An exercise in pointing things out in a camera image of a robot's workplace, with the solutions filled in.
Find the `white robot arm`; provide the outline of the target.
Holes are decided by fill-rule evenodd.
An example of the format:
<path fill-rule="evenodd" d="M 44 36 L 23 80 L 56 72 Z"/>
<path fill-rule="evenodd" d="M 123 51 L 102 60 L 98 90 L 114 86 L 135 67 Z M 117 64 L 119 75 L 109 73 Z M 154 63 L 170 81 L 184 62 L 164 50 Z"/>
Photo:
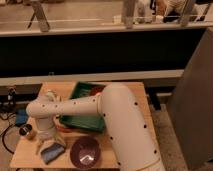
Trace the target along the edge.
<path fill-rule="evenodd" d="M 120 171 L 166 171 L 158 147 L 130 88 L 106 85 L 98 95 L 56 101 L 47 94 L 30 102 L 27 114 L 41 132 L 54 135 L 54 115 L 101 115 Z"/>

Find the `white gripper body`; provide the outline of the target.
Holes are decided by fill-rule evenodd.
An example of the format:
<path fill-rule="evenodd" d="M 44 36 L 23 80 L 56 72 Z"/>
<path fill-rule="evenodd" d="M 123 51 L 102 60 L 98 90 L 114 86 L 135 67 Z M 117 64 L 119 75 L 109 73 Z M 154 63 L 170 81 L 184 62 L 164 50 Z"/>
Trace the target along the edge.
<path fill-rule="evenodd" d="M 63 147 L 66 146 L 66 142 L 57 130 L 56 124 L 52 117 L 36 118 L 35 123 L 37 126 L 38 143 L 36 147 L 36 153 L 39 153 L 42 145 L 45 141 L 53 139 Z"/>

